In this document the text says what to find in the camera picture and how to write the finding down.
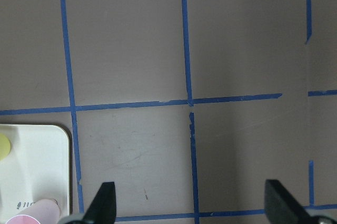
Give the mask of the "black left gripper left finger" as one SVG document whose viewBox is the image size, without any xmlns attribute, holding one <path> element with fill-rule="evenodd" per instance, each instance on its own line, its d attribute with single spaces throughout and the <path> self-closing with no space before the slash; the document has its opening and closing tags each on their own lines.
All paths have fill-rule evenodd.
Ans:
<svg viewBox="0 0 337 224">
<path fill-rule="evenodd" d="M 87 209 L 84 223 L 109 224 L 116 219 L 116 191 L 114 182 L 103 182 Z"/>
</svg>

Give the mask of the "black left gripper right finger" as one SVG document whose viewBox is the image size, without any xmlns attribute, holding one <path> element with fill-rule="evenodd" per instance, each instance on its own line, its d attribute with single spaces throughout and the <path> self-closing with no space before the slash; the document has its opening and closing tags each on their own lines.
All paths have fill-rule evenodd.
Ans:
<svg viewBox="0 0 337 224">
<path fill-rule="evenodd" d="M 310 216 L 279 180 L 267 179 L 264 184 L 264 212 L 273 224 L 320 223 Z"/>
</svg>

